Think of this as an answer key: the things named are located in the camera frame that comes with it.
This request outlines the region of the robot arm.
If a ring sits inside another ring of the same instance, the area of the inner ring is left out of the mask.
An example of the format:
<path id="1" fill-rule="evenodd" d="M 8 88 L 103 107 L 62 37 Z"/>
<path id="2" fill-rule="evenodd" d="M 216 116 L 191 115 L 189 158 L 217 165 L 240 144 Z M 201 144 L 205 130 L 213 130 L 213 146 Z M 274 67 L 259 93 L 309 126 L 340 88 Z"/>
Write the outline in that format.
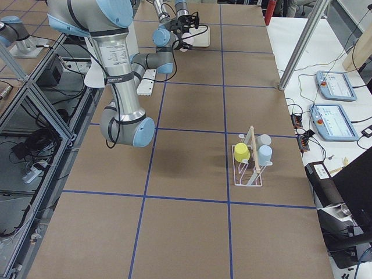
<path id="1" fill-rule="evenodd" d="M 102 69 L 103 82 L 110 85 L 113 99 L 101 116 L 101 133 L 107 142 L 145 147 L 153 138 L 155 122 L 140 106 L 137 88 L 149 69 L 173 72 L 173 51 L 186 47 L 182 34 L 188 29 L 185 1 L 176 1 L 176 18 L 170 18 L 163 1 L 152 1 L 159 27 L 153 32 L 154 53 L 130 55 L 127 36 L 133 22 L 130 1 L 48 1 L 50 26 L 68 35 L 89 38 Z"/>
<path id="2" fill-rule="evenodd" d="M 191 13 L 186 1 L 175 1 L 171 6 L 161 0 L 149 1 L 158 15 L 158 21 L 167 30 L 187 32 L 190 28 L 198 29 L 199 13 Z"/>

